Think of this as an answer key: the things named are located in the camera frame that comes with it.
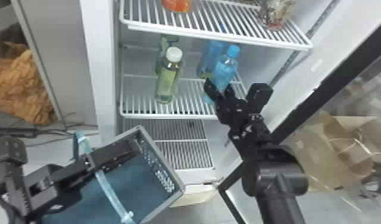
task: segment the white wire rack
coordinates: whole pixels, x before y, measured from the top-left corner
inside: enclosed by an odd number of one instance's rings
[[[121,0],[119,18],[129,29],[145,32],[304,51],[313,47],[292,20],[279,31],[265,29],[257,19],[259,8],[236,0],[193,0],[188,13],[174,14],[160,0]]]
[[[232,81],[238,98],[245,98],[239,76]],[[124,74],[121,79],[120,114],[131,119],[217,119],[212,105],[202,99],[204,79],[180,78],[178,93],[169,104],[154,99],[157,76]]]
[[[202,120],[126,119],[124,129],[142,125],[176,170],[213,168]]]

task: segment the orange container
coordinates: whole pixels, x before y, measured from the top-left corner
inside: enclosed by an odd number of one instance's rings
[[[175,13],[186,13],[190,10],[192,0],[161,0],[161,5]]]

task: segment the green bottle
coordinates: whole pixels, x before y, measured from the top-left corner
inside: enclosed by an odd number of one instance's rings
[[[161,104],[168,104],[173,99],[179,77],[182,72],[182,51],[172,46],[167,49],[161,62],[161,73],[157,79],[154,98]]]

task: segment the white bottle cap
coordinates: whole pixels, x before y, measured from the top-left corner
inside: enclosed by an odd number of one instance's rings
[[[171,46],[167,49],[165,57],[171,62],[179,62],[182,58],[182,51],[176,46]]]

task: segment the open refrigerator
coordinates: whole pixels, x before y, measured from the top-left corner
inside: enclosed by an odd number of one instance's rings
[[[13,2],[16,10],[22,7]],[[240,46],[238,73],[231,81],[238,97],[253,83],[272,86],[262,116],[277,142],[381,55],[381,0],[299,0],[278,31],[256,19],[259,5],[238,0],[194,0],[179,22],[158,0],[79,2],[102,141],[142,125],[186,185],[173,206],[203,203],[219,192],[239,223],[252,223],[257,205],[248,204],[240,192],[242,160],[227,142],[229,128],[200,97],[204,80],[195,70],[207,39]],[[154,100],[162,33],[180,36],[186,61],[179,92],[167,105]],[[337,194],[334,200],[347,197]],[[375,205],[365,204],[369,210],[377,208],[376,200],[369,204]]]

